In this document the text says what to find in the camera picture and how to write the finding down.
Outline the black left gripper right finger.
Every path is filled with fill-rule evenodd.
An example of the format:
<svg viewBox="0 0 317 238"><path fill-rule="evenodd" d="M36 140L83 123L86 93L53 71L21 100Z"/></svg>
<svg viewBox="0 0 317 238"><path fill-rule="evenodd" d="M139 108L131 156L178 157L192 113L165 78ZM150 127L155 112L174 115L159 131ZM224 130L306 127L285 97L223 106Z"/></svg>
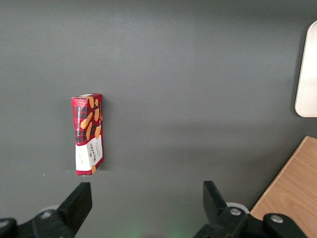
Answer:
<svg viewBox="0 0 317 238"><path fill-rule="evenodd" d="M261 221L237 206L228 206L213 181L203 183L203 207L208 219L195 238L261 238Z"/></svg>

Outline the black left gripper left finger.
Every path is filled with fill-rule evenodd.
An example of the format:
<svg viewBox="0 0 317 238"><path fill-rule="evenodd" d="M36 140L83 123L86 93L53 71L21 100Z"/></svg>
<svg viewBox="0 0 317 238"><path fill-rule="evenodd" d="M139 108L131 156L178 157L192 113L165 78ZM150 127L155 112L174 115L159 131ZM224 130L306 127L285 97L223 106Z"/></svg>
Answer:
<svg viewBox="0 0 317 238"><path fill-rule="evenodd" d="M92 209L91 184L80 183L56 208L19 225L19 238L73 238Z"/></svg>

